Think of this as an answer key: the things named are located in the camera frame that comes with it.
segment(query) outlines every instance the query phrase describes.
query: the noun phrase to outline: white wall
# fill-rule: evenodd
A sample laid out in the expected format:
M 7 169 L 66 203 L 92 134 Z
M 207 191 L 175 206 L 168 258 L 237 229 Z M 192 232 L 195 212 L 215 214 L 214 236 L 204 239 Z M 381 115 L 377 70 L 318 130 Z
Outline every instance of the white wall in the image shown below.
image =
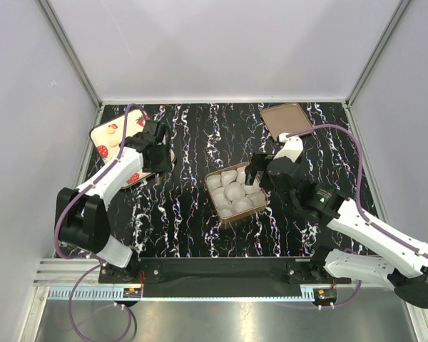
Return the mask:
M 16 341 L 94 106 L 34 0 L 0 1 L 0 342 Z
M 103 100 L 344 99 L 399 0 L 52 0 Z
M 428 242 L 428 0 L 410 5 L 353 114 L 390 223 Z

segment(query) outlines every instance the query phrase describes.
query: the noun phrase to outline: beige tray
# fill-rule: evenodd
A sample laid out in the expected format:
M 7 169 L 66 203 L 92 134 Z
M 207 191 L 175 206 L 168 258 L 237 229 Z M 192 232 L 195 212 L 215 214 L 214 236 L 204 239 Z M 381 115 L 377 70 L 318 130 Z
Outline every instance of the beige tray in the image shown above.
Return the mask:
M 91 130 L 91 140 L 105 164 L 117 153 L 120 147 L 123 134 L 123 119 L 123 115 L 118 116 Z M 147 119 L 149 119 L 149 116 L 144 111 L 140 109 L 132 110 L 127 117 L 126 137 L 131 137 L 138 132 L 143 132 L 144 123 Z M 113 133 L 107 132 L 109 128 L 113 128 Z M 174 162 L 175 159 L 175 154 L 173 150 L 171 150 L 171 162 Z M 122 186 L 122 189 L 131 187 L 151 175 L 153 175 L 153 173 L 136 170 L 136 173 Z
M 312 127 L 298 103 L 286 103 L 262 110 L 261 116 L 271 137 L 277 141 L 280 133 L 296 133 Z
M 240 164 L 233 165 L 233 166 L 230 166 L 230 167 L 226 167 L 225 169 L 221 169 L 221 170 L 218 170 L 218 171 L 215 171 L 215 172 L 209 173 L 209 174 L 207 174 L 207 175 L 206 175 L 206 177 L 205 177 L 205 188 L 206 188 L 206 191 L 207 191 L 207 192 L 208 192 L 208 194 L 209 194 L 209 198 L 211 199 L 211 202 L 213 203 L 213 206 L 214 206 L 214 208 L 215 208 L 215 212 L 217 213 L 217 216 L 218 216 L 218 218 L 219 218 L 219 222 L 220 222 L 221 224 L 228 224 L 228 223 L 232 223 L 232 222 L 234 222 L 234 221 L 237 221 L 237 220 L 239 220 L 239 219 L 243 219 L 243 218 L 248 217 L 248 216 L 250 216 L 250 215 L 254 215 L 254 214 L 256 214 L 256 213 L 260 213 L 260 212 L 262 212 L 263 210 L 265 210 L 265 208 L 266 208 L 266 206 L 267 206 L 266 204 L 264 204 L 264 205 L 260 205 L 259 207 L 255 207 L 255 208 L 249 209 L 249 210 L 247 210 L 247 211 L 245 211 L 245 212 L 240 212 L 240 213 L 237 213 L 237 214 L 231 215 L 231 216 L 229 216 L 229 217 L 221 217 L 221 216 L 219 215 L 219 212 L 217 211 L 217 207 L 215 206 L 214 200 L 213 200 L 213 198 L 212 198 L 212 196 L 211 196 L 211 191 L 208 189 L 208 185 L 207 185 L 207 183 L 206 183 L 206 178 L 208 178 L 208 177 L 210 177 L 210 176 L 214 176 L 214 175 L 220 175 L 220 173 L 222 173 L 222 172 L 224 172 L 224 171 L 236 170 L 236 169 L 238 169 L 239 167 L 242 167 L 242 166 L 248 166 L 248 165 L 249 165 L 249 162 L 242 162 L 242 163 L 240 163 Z M 263 194 L 265 195 L 266 202 L 268 203 L 268 196 L 266 195 L 266 192 L 264 191 L 264 189 L 262 189 L 262 192 L 263 192 Z

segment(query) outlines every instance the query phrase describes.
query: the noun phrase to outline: marble tabletop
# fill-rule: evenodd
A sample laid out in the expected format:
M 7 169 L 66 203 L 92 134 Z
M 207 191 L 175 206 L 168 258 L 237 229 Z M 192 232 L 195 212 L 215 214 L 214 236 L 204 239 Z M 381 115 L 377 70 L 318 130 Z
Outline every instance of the marble tabletop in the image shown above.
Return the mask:
M 292 216 L 276 194 L 262 214 L 239 224 L 221 225 L 205 191 L 205 176 L 250 160 L 254 152 L 274 153 L 278 145 L 260 119 L 263 108 L 279 103 L 144 105 L 154 120 L 173 130 L 177 162 L 161 185 L 144 180 L 121 190 L 108 217 L 112 234 L 135 247 L 142 257 L 276 257 L 309 256 L 315 247 L 366 247 L 340 233 Z M 333 123 L 350 128 L 341 103 L 301 103 L 312 124 Z M 106 105 L 101 122 L 122 115 L 125 105 Z M 341 132 L 322 129 L 303 138 L 302 165 L 308 177 L 336 185 L 349 196 L 356 189 L 358 154 Z M 86 178 L 101 166 L 94 149 Z M 374 202 L 366 178 L 362 205 L 373 214 Z

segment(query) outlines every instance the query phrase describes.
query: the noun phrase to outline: brown tray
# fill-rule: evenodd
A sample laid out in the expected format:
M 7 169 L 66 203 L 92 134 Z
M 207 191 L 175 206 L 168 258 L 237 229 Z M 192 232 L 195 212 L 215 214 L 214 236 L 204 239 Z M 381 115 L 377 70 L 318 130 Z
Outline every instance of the brown tray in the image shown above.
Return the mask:
M 280 133 L 296 133 L 312 127 L 312 123 L 298 103 L 286 103 L 266 108 L 262 110 L 261 116 L 275 141 Z
M 217 213 L 217 216 L 219 218 L 219 222 L 221 224 L 232 223 L 234 221 L 237 221 L 239 219 L 243 219 L 243 218 L 248 217 L 250 215 L 254 215 L 256 213 L 263 212 L 263 210 L 265 210 L 265 208 L 267 206 L 267 204 L 260 205 L 259 207 L 255 207 L 255 208 L 249 209 L 249 210 L 247 210 L 245 212 L 240 212 L 238 214 L 231 215 L 229 217 L 221 217 L 219 215 L 219 212 L 217 211 L 217 207 L 215 206 L 214 200 L 213 200 L 213 198 L 211 196 L 211 191 L 208 188 L 208 183 L 206 182 L 206 178 L 208 178 L 210 176 L 214 176 L 214 175 L 220 175 L 224 171 L 236 170 L 239 167 L 248 166 L 248 165 L 249 165 L 249 162 L 242 162 L 240 164 L 236 164 L 236 165 L 233 165 L 233 166 L 230 166 L 230 167 L 226 167 L 225 169 L 221 169 L 221 170 L 218 170 L 218 171 L 215 171 L 215 172 L 212 172 L 212 173 L 208 173 L 206 175 L 206 177 L 205 177 L 205 188 L 206 188 L 206 191 L 209 194 L 209 198 L 210 198 L 211 202 L 213 203 L 213 206 L 215 208 L 215 212 Z M 266 192 L 264 191 L 264 189 L 262 189 L 262 192 L 265 195 L 266 202 L 268 203 L 268 196 L 266 195 Z

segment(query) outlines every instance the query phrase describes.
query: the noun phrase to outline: black marble table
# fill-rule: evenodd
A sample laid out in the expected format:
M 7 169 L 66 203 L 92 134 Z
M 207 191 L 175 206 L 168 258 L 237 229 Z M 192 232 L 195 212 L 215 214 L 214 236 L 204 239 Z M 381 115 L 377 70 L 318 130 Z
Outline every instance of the black marble table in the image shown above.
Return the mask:
M 260 111 L 279 103 L 145 105 L 154 120 L 173 129 L 177 162 L 161 185 L 145 180 L 121 190 L 108 217 L 113 235 L 135 247 L 142 257 L 275 257 L 308 256 L 316 246 L 366 247 L 326 227 L 296 219 L 270 194 L 265 212 L 240 224 L 223 226 L 205 191 L 205 176 L 250 159 L 253 152 L 274 153 L 278 146 L 260 119 Z M 314 125 L 333 123 L 350 128 L 340 103 L 301 103 Z M 101 122 L 122 115 L 125 105 L 107 105 Z M 335 130 L 320 130 L 303 138 L 302 164 L 309 177 L 355 193 L 358 154 L 350 139 Z M 94 149 L 87 178 L 101 166 Z M 366 178 L 362 205 L 375 212 Z

